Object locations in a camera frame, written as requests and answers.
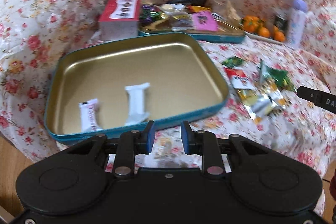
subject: red box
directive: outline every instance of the red box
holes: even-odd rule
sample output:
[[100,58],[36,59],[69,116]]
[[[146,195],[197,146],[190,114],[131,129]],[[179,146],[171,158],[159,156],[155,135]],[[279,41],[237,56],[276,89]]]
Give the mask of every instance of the red box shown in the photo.
[[141,0],[109,0],[99,18],[101,40],[120,40],[138,36]]

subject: white spray can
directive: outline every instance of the white spray can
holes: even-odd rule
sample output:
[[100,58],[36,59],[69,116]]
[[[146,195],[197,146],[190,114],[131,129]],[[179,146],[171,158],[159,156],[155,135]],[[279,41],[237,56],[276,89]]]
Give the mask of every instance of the white spray can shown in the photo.
[[307,18],[307,3],[303,0],[294,0],[291,17],[287,30],[286,45],[294,50],[300,47],[301,37]]

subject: black can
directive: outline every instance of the black can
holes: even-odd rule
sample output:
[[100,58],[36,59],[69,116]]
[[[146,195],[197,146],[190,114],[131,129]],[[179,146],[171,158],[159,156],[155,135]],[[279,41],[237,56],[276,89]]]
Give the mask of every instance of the black can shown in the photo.
[[284,19],[282,15],[276,14],[274,18],[274,26],[278,28],[279,31],[286,32],[288,20]]

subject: black microphone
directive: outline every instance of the black microphone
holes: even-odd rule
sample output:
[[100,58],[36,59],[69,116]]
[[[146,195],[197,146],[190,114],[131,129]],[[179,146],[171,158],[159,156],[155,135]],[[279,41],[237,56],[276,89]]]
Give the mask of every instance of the black microphone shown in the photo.
[[314,103],[314,105],[336,114],[335,95],[321,90],[313,90],[305,86],[300,86],[297,89],[296,94],[298,97],[310,101]]

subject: wooden floor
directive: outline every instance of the wooden floor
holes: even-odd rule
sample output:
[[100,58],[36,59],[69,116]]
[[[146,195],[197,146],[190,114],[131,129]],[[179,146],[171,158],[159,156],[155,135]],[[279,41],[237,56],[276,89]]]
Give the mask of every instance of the wooden floor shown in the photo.
[[[16,178],[24,168],[31,164],[32,162],[25,158],[20,151],[0,137],[0,206],[13,216],[17,216],[23,210],[16,196]],[[333,162],[324,177],[326,180],[331,180],[335,168],[336,162]],[[331,223],[333,208],[336,202],[329,193],[329,183],[324,181],[323,187],[325,189],[325,210],[323,218]]]

